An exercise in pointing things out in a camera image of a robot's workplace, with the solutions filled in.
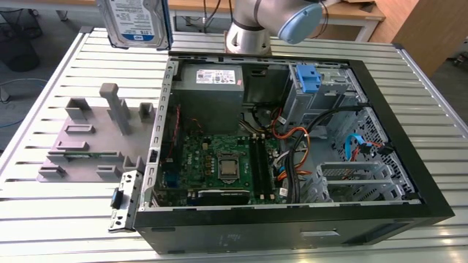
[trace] orange wire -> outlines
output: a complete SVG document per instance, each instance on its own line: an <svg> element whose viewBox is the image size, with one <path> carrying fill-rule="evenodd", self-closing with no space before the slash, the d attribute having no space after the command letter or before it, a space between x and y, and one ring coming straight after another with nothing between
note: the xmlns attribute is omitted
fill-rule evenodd
<svg viewBox="0 0 468 263"><path fill-rule="evenodd" d="M312 172L310 172L310 171L302 171L302 170L300 170L300 171L297 171L297 174L305 175L305 174L312 174ZM284 171L284 172L281 172L281 174L277 176L277 180L281 181L285 177L286 177L286 174L285 174L285 171Z"/></svg>
<svg viewBox="0 0 468 263"><path fill-rule="evenodd" d="M298 169L304 165L305 159L308 156L308 149L310 148L310 136L308 135L306 129L304 127L294 127L282 135L276 133L274 125L276 125L277 119L280 118L281 111L282 111L282 109L280 108L278 112L277 112L277 117L273 120L273 122L270 123L270 131L273 133L273 136L278 139L286 139L298 130L301 130L304 132L304 135L306 136L306 150L305 150L305 153L304 153L304 156L302 156L300 162L294 165L296 169ZM278 177L277 177L278 180L281 180L280 179L281 175L282 175L282 179L284 179L285 178L285 171L281 172L281 174L278 175Z"/></svg>

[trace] floor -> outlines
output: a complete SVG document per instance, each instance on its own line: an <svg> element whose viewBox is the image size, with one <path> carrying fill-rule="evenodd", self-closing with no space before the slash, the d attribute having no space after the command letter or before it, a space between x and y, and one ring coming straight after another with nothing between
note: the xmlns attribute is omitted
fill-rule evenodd
<svg viewBox="0 0 468 263"><path fill-rule="evenodd" d="M102 27L98 13L69 12L69 20L60 22L54 11L38 10L38 22L44 35L32 40L33 47L40 56L40 66L24 73L16 73L0 64L0 83L17 78L48 79L66 52L81 26ZM201 32L201 21L192 21L185 26L182 18L177 19L177 28L182 31ZM229 27L228 19L216 19L208 28L210 33L221 33ZM462 120L468 122L468 69L456 68L445 62L432 77L432 82L449 101ZM14 82L4 86L10 95L10 102L0 104L0 127L20 121L41 92L42 83L38 81ZM16 132L18 125L0 128L0 154Z"/></svg>

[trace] aluminum table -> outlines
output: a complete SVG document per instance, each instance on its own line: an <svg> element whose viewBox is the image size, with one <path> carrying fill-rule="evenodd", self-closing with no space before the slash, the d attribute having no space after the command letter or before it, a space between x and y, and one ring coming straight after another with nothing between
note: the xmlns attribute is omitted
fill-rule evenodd
<svg viewBox="0 0 468 263"><path fill-rule="evenodd" d="M177 32L174 51L222 52L222 35ZM113 49L105 29L80 33L0 158L1 262L468 262L468 129L404 50L389 44L272 38L273 55L362 60L456 216L373 246L157 255L137 233L106 233L116 184L38 183L70 97L105 105L117 83L129 107L157 105L166 52Z"/></svg>

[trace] hard drive label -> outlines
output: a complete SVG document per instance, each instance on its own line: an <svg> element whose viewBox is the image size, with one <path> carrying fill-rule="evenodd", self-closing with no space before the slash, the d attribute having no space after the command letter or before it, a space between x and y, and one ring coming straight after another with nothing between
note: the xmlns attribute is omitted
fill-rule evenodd
<svg viewBox="0 0 468 263"><path fill-rule="evenodd" d="M142 0L113 0L110 7L120 34L133 41L150 41L154 29Z"/></svg>

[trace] sticker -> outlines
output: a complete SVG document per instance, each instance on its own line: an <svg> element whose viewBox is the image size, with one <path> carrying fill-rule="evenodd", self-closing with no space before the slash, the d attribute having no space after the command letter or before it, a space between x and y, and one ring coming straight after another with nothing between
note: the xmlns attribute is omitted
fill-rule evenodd
<svg viewBox="0 0 468 263"><path fill-rule="evenodd" d="M142 0L112 0L109 3L120 34L128 40L152 40L153 23L149 11L142 8Z"/></svg>
<svg viewBox="0 0 468 263"><path fill-rule="evenodd" d="M285 123L285 118L282 118L281 116L277 117L277 121L281 122L282 124Z"/></svg>
<svg viewBox="0 0 468 263"><path fill-rule="evenodd" d="M197 84L236 84L233 70L197 70Z"/></svg>
<svg viewBox="0 0 468 263"><path fill-rule="evenodd" d="M288 196L288 189L280 188L280 196Z"/></svg>

